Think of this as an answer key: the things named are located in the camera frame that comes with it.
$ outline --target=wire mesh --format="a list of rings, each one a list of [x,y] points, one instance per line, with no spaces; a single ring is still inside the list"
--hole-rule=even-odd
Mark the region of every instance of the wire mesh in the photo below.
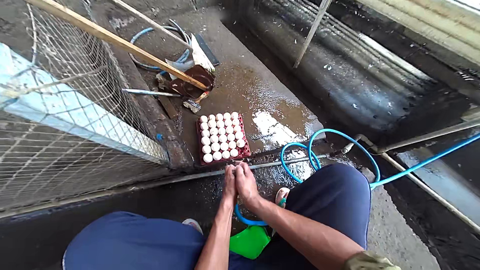
[[[33,6],[26,13],[32,63],[1,86],[0,210],[158,175],[167,153],[102,41]]]

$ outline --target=wooden stick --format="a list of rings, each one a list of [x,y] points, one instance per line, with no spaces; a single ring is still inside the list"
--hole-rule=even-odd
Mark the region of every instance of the wooden stick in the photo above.
[[[87,20],[86,18],[82,17],[81,15],[73,12],[72,10],[56,3],[53,0],[25,0],[26,2],[39,7],[50,14],[65,20],[72,25],[96,36],[99,39],[105,40],[119,48],[124,49],[125,51],[139,57],[140,59],[160,67],[161,69],[165,70],[168,73],[171,73],[181,80],[191,83],[192,85],[200,88],[203,91],[206,91],[207,87],[203,85],[201,82],[193,79],[192,77],[188,76],[187,74],[181,72],[180,70],[168,65],[167,63],[163,62],[162,60],[158,59],[157,57],[151,55],[150,53],[142,50],[141,48],[135,46],[134,44],[126,41],[125,39],[117,36],[116,34],[106,30],[105,28]]]
[[[300,64],[300,61],[307,51],[308,45],[310,44],[310,41],[312,41],[313,35],[315,35],[315,32],[317,32],[318,25],[320,24],[320,21],[322,20],[323,16],[325,15],[325,12],[327,11],[328,6],[330,6],[330,3],[332,0],[323,0],[322,3],[320,4],[320,8],[318,10],[318,14],[315,17],[315,21],[313,21],[312,27],[310,28],[310,32],[308,32],[307,39],[303,43],[303,47],[301,48],[301,52],[295,61],[295,64],[293,65],[293,68],[297,68]]]
[[[172,34],[170,31],[163,28],[161,25],[156,23],[154,20],[148,18],[143,13],[141,13],[140,11],[138,11],[138,10],[134,9],[133,7],[129,6],[127,3],[123,2],[122,0],[112,0],[112,2],[114,2],[115,4],[120,6],[121,8],[125,9],[126,11],[129,11],[133,16],[135,16],[139,19],[142,19],[142,20],[146,21],[147,23],[151,24],[153,26],[153,28],[160,30],[165,35],[167,35],[169,37],[172,37],[175,41],[181,43],[183,46],[193,50],[192,47],[190,45],[188,45],[187,42],[183,41],[181,38]]]

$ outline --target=blue pants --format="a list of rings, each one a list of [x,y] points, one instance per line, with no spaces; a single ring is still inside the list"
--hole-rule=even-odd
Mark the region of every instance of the blue pants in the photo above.
[[[351,166],[333,164],[318,170],[291,190],[287,209],[328,225],[366,248],[370,188]],[[204,236],[189,225],[114,212],[72,240],[63,265],[66,270],[193,269],[204,243]],[[231,252],[228,268],[316,269],[278,234],[256,260]]]

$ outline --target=person's left hand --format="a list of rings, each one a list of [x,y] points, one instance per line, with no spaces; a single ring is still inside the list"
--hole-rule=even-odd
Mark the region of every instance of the person's left hand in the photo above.
[[[233,165],[227,165],[225,167],[225,180],[222,194],[222,199],[228,200],[228,202],[232,202],[233,204],[237,201],[237,186],[235,183],[235,175],[233,175],[234,170],[235,166]]]

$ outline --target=egg tray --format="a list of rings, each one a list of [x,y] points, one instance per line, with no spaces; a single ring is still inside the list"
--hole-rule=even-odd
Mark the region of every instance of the egg tray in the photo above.
[[[250,146],[248,145],[248,141],[247,141],[247,135],[245,134],[245,130],[243,129],[243,119],[242,119],[242,116],[241,114],[239,114],[239,121],[240,121],[240,124],[239,126],[241,127],[241,131],[243,132],[243,140],[245,141],[245,146],[240,148],[240,147],[235,147],[238,152],[239,152],[239,155],[236,156],[236,157],[229,157],[228,159],[224,159],[224,158],[221,158],[220,160],[213,160],[212,162],[205,162],[204,161],[204,153],[202,152],[202,130],[200,129],[200,118],[197,120],[197,137],[198,137],[198,146],[199,146],[199,153],[200,153],[200,164],[202,165],[211,165],[211,164],[215,164],[215,163],[219,163],[219,162],[225,162],[227,160],[240,160],[242,158],[246,158],[248,156],[250,156],[252,154],[252,152],[250,152]]]

